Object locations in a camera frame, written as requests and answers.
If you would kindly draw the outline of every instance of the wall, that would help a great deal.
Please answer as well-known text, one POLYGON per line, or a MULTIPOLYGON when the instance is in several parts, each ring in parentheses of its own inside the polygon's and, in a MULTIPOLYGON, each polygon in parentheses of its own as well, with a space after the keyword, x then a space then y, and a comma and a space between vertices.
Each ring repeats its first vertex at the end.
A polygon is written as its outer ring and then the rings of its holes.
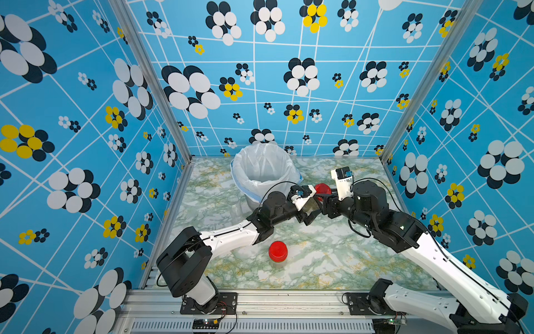
POLYGON ((0 13, 3 334, 108 332, 181 173, 109 4, 61 5, 0 13))
POLYGON ((444 247, 532 305, 534 30, 521 12, 484 1, 386 166, 444 247))
POLYGON ((463 0, 128 3, 192 154, 376 157, 463 0))

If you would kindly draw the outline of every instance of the green marble surface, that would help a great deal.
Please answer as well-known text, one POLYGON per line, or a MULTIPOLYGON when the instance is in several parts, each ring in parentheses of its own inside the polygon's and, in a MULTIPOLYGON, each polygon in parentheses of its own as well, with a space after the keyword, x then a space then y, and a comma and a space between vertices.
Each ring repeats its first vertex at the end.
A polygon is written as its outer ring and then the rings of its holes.
MULTIPOLYGON (((251 212, 230 174, 230 158, 196 158, 186 194, 167 244, 187 226, 197 231, 233 225, 226 199, 241 199, 244 218, 251 212)), ((293 158, 301 184, 333 186, 332 169, 349 166, 357 180, 376 177, 390 183, 378 159, 293 158)), ((395 209, 388 195, 388 203, 395 209)), ((347 219, 318 216, 305 226, 295 218, 280 223, 262 243, 246 246, 213 259, 206 274, 220 289, 368 290, 378 278, 390 279, 412 290, 435 290, 434 280, 400 254, 352 232, 347 219), (274 241, 283 241, 288 257, 280 268, 269 258, 274 241)))

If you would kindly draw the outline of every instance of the white trash can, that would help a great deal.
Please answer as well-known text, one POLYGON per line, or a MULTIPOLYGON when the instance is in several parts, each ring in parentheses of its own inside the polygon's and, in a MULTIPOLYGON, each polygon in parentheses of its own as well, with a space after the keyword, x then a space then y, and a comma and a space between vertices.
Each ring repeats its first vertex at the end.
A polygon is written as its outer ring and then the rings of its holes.
MULTIPOLYGON (((248 206, 259 207, 265 193, 281 181, 301 183, 302 175, 286 151, 276 144, 256 143, 237 153, 230 163, 232 178, 247 198, 248 206)), ((282 183, 269 192, 280 191, 287 196, 293 184, 282 183)))

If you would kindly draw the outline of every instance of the red jar lid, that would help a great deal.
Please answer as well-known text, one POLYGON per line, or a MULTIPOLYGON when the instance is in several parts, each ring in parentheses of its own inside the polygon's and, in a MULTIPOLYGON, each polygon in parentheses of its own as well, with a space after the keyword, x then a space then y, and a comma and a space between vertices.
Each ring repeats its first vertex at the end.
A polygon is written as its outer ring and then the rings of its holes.
POLYGON ((325 183, 319 183, 319 184, 316 184, 315 185, 315 191, 317 191, 317 193, 326 193, 326 194, 331 194, 332 193, 332 189, 330 189, 330 187, 325 184, 325 183))
POLYGON ((269 257, 274 262, 282 262, 287 258, 287 246, 281 241, 275 241, 269 247, 269 257))

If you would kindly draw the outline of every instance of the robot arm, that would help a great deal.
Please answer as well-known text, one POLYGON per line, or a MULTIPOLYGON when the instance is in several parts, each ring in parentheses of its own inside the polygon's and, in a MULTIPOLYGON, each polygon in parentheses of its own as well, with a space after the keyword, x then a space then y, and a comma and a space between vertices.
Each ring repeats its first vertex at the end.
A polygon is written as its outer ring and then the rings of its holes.
POLYGON ((261 207, 236 225, 202 232, 197 232, 194 227, 185 228, 156 261, 172 296, 187 293, 199 310, 211 312, 217 305, 219 293, 213 282, 203 275, 209 261, 239 247, 264 241, 273 234, 274 225, 280 222, 293 217, 302 222, 307 218, 302 208, 315 194, 311 185, 294 185, 287 200, 281 192, 274 191, 261 207))
POLYGON ((463 269, 465 266, 443 249, 421 222, 390 210, 386 192, 375 183, 354 184, 349 167, 333 170, 332 179, 336 183, 332 194, 317 194, 311 185, 292 186, 287 198, 277 191, 270 193, 260 208, 237 225, 200 233, 193 227, 184 229, 157 260, 172 295, 187 293, 208 313, 218 302, 217 288, 203 275, 211 259, 264 241, 272 235, 274 225, 292 217, 309 225, 318 214, 331 219, 343 215, 349 223, 363 226, 380 243, 418 264, 455 297, 443 299, 379 279, 368 295, 373 312, 407 312, 458 333, 520 333, 518 322, 528 306, 522 296, 508 295, 463 269), (307 215, 302 208, 312 198, 319 209, 307 215), (189 256, 186 251, 194 253, 189 256))

